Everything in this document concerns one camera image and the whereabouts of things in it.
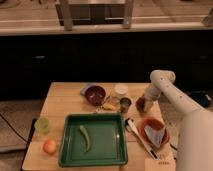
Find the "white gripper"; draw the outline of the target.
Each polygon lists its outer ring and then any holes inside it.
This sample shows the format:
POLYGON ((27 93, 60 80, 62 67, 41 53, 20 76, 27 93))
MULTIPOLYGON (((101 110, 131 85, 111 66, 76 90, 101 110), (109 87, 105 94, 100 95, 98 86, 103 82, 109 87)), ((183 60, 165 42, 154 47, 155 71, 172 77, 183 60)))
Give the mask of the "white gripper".
POLYGON ((143 111, 149 112, 154 105, 153 101, 158 100, 160 95, 161 91, 154 84, 150 83, 144 91, 146 101, 144 102, 143 111))

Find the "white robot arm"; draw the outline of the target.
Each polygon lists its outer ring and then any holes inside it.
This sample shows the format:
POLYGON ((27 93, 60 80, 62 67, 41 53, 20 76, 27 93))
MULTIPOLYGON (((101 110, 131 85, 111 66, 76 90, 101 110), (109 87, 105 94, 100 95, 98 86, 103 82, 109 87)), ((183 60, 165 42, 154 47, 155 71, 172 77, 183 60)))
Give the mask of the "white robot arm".
POLYGON ((176 171, 213 171, 213 112, 178 89, 173 71, 153 70, 145 99, 156 101, 160 94, 183 114, 178 138, 176 171))

